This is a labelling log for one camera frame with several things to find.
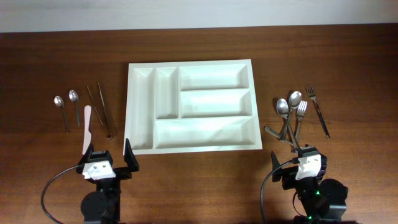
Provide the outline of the large spoon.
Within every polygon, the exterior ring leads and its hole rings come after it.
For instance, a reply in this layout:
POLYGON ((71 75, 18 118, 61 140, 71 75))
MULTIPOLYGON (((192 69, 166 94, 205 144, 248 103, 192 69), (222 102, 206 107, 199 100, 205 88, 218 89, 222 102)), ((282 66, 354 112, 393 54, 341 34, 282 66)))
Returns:
POLYGON ((292 138, 292 144, 294 146, 295 149, 300 149, 300 146, 297 142, 297 139, 294 136, 294 132, 292 130, 292 127, 290 125, 290 108, 289 108, 289 104, 287 103, 287 101, 283 98, 278 99, 277 104, 276 104, 276 110, 277 110, 277 114, 284 119, 285 121, 285 125, 289 131, 290 137, 292 138))
MULTIPOLYGON (((287 116, 287 121, 290 121, 291 117, 292 117, 292 113, 294 110, 296 110, 299 107, 299 104, 302 100, 302 94, 299 91, 293 91, 290 96, 289 96, 289 100, 288 100, 288 104, 289 104, 289 113, 287 116)), ((284 123, 281 135, 280 135, 280 140, 283 141, 285 140, 286 134, 287 134, 288 128, 287 128, 287 124, 284 123)))

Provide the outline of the fork black handle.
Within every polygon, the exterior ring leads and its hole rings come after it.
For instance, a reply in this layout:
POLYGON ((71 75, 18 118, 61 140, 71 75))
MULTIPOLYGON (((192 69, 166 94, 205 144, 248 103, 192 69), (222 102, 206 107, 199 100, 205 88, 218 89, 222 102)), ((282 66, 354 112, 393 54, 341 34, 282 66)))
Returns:
POLYGON ((317 100, 316 100, 316 94, 315 94, 314 87, 311 86, 311 85, 307 85, 305 87, 305 89, 306 89, 308 97, 313 101, 314 107, 315 107, 315 109, 317 111, 317 115, 318 115, 318 118, 320 120, 322 129, 323 129, 323 131, 325 133, 325 136, 326 136, 327 139, 330 139, 330 133, 329 133, 329 131, 327 129, 325 120, 323 119, 323 115, 322 115, 321 109, 320 109, 319 104, 317 103, 317 100))

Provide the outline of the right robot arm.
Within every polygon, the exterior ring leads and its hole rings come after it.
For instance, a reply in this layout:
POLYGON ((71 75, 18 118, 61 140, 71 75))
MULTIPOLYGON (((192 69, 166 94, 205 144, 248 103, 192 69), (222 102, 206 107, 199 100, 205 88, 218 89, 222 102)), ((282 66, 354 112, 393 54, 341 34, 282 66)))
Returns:
POLYGON ((306 145, 297 156, 281 164, 271 153, 272 181, 282 182, 284 190, 294 190, 305 213, 294 223, 342 223, 347 209, 348 188, 335 179, 325 179, 327 157, 314 146, 306 145))

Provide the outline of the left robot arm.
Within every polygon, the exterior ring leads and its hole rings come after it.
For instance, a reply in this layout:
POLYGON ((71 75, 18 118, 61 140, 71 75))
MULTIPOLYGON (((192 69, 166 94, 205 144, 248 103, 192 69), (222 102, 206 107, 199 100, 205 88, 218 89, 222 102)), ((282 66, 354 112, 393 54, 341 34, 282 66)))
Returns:
POLYGON ((109 151, 95 151, 90 144, 78 163, 76 172, 96 185, 81 201, 80 210, 85 223, 119 223, 121 181, 132 178, 139 164, 132 152, 130 141, 124 143, 125 167, 113 167, 109 151))

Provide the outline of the metal tweezers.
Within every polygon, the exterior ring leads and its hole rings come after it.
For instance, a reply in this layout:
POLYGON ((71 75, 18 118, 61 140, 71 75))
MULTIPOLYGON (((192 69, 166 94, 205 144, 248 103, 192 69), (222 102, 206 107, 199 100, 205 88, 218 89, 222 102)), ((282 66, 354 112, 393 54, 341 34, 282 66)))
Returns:
POLYGON ((107 108, 106 108, 105 98, 104 98, 104 95, 103 95, 103 91, 101 89, 100 82, 97 82, 97 86, 98 86, 98 93, 99 93, 99 98, 100 98, 100 102, 101 102, 101 107, 102 107, 102 110, 103 110, 103 116, 101 116, 99 111, 98 111, 96 101, 95 101, 95 99, 94 99, 94 97, 93 97, 93 95, 91 93, 91 90, 90 90, 88 85, 86 86, 86 89, 87 89, 91 104, 94 107, 94 110, 95 110, 95 113, 97 115, 98 121, 99 121, 101 127, 106 130, 106 138, 107 139, 113 139, 113 132, 112 132, 112 129, 111 129, 111 123, 109 121, 109 115, 108 115, 108 111, 107 111, 107 108))

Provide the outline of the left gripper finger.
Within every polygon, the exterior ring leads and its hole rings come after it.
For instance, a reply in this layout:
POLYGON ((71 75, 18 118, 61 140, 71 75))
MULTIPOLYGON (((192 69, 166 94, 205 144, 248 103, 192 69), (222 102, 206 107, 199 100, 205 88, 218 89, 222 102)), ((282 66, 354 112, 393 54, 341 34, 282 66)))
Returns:
POLYGON ((125 139, 124 143, 124 161, 131 172, 139 171, 139 164, 132 151, 131 143, 128 138, 125 139))
POLYGON ((90 157, 91 157, 93 151, 94 151, 94 145, 90 144, 88 146, 86 152, 84 153, 84 155, 82 156, 82 158, 78 162, 78 165, 79 166, 83 166, 85 163, 87 163, 90 160, 90 157))

